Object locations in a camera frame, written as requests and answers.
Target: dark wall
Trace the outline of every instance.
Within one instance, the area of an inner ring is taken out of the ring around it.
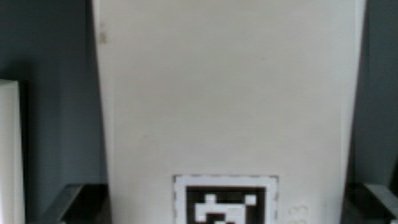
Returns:
[[[351,141],[351,182],[398,192],[398,1],[369,0]]]
[[[1,0],[0,78],[26,83],[26,215],[69,183],[104,183],[88,4]]]

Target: white panel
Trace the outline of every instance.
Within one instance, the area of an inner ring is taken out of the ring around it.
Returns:
[[[362,3],[95,1],[115,224],[174,223],[175,174],[278,176],[277,223],[339,222]]]
[[[24,224],[17,82],[0,80],[0,224]]]

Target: white tall box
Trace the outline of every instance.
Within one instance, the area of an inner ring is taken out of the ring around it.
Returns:
[[[24,224],[19,86],[0,80],[0,224]]]
[[[337,224],[364,1],[94,12],[115,224]]]

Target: gray wall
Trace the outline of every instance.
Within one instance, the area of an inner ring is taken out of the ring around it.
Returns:
[[[353,121],[351,182],[398,191],[398,1],[369,0]]]
[[[65,184],[106,182],[87,9],[81,0],[0,4],[0,78],[28,86],[28,220]]]

